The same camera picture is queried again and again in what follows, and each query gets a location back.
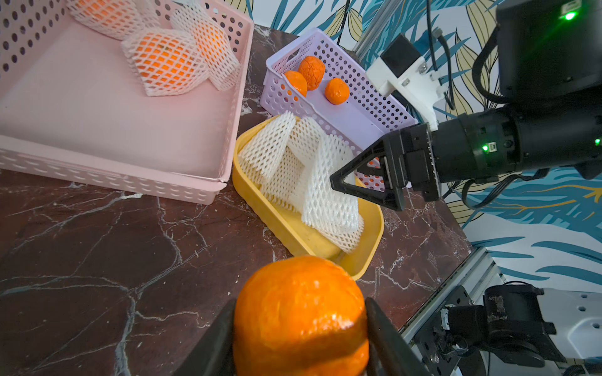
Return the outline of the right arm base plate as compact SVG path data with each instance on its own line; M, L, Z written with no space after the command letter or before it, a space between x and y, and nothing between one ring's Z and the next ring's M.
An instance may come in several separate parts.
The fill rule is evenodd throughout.
M460 335L453 335L448 323L448 309L468 306L471 302L460 302L467 297L462 287L456 288L451 297L440 305L434 315L415 335L415 348L419 359L432 375L451 375L460 361L461 355L468 351L467 341Z

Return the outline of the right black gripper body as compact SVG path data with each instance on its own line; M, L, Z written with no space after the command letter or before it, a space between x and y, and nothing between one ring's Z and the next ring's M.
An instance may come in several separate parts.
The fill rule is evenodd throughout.
M403 202L403 189L409 184L425 201L440 198L428 125L413 125L388 133L383 138L383 145L386 202Z

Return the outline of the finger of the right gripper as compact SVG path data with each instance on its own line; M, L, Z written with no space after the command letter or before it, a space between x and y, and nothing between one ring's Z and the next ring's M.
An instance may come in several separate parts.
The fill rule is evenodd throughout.
M403 189L407 185L403 152L404 148L400 138L380 138L330 175L331 188L384 208L403 211L405 209ZM384 191L370 190L345 182L349 175L354 175L359 167L368 164L375 158L379 159L383 171Z

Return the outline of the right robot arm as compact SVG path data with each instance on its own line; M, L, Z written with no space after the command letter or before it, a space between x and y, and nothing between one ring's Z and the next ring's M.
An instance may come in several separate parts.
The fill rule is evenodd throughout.
M494 108L438 122L434 104L454 91L423 70L400 35L367 70L379 94L399 93L423 122L387 133L330 177L332 189L395 211L411 186L426 201L440 185L466 200L477 183L494 183L473 210L515 181L569 167L585 180L601 173L601 4L505 1L472 67L475 89ZM398 332L367 299L369 375L488 375L555 367L562 375L601 372L601 297L509 281L484 291L481 304L456 286L431 302L418 330Z

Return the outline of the white foam net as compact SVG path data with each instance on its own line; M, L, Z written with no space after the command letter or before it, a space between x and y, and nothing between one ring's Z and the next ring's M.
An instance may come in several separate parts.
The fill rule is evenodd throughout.
M312 165L321 140L326 137L325 131L312 117L296 120L287 146L303 165Z
M239 152L241 170L253 183L263 185L274 178L295 125L291 111L275 116Z
M289 147L286 147L276 172L271 180L261 186L260 192L273 204L294 212L301 212L304 199L300 181L304 170L302 161Z
M332 232L327 230L318 230L318 232L328 239L331 243L335 244L342 252L351 254L359 245L362 233L364 231L365 222L363 217L359 217L359 225L357 230L351 232Z
M351 148L334 135L321 137L310 166L302 220L330 233L354 232L360 227L358 199L332 189L330 176L353 157Z

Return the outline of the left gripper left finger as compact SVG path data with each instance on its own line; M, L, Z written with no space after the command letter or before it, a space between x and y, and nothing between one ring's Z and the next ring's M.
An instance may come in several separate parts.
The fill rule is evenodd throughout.
M233 354L236 299L229 300L175 376L236 375Z

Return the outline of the netted orange end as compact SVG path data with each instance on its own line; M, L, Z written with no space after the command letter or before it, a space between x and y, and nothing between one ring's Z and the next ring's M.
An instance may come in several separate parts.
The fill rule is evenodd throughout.
M234 316L238 375L361 375L369 360L365 298L316 256L271 263L244 285Z

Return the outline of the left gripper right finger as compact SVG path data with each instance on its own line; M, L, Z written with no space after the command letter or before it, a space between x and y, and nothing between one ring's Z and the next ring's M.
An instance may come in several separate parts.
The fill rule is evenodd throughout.
M367 375L430 375L390 319L372 298L365 299L368 318Z

